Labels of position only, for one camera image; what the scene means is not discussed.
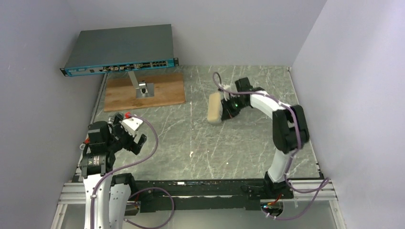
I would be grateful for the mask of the beige umbrella pouch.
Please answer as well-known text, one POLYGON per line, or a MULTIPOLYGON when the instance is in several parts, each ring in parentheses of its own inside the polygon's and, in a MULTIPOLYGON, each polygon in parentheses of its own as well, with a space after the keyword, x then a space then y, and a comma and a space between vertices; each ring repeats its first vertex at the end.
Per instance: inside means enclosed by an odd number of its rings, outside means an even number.
POLYGON ((207 121, 211 124, 221 122, 223 107, 221 103, 221 93, 215 92, 210 94, 208 100, 207 121))

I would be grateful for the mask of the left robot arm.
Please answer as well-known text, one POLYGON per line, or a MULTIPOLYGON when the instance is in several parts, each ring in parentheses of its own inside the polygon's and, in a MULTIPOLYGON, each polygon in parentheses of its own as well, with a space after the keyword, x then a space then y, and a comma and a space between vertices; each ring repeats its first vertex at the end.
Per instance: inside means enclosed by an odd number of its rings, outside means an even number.
POLYGON ((115 153, 125 149, 138 154, 147 137, 141 135, 135 142, 142 125, 137 118, 111 123, 97 121, 88 126, 84 156, 80 169, 85 187, 86 229, 120 229, 123 226, 127 201, 138 191, 130 173, 112 175, 115 153))

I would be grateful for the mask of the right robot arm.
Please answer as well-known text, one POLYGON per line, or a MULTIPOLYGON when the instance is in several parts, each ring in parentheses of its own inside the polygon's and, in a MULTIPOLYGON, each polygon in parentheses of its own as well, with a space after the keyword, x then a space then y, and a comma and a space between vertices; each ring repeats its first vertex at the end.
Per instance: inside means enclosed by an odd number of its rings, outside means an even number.
POLYGON ((218 90, 226 96, 221 100, 221 119, 231 119, 245 107, 257 109, 271 118, 272 139, 277 151, 265 173, 264 190, 277 193, 289 185, 289 170, 295 154, 310 139, 303 108, 283 103, 263 88, 253 87, 246 77, 237 80, 235 85, 237 90, 232 92, 217 84, 218 90))

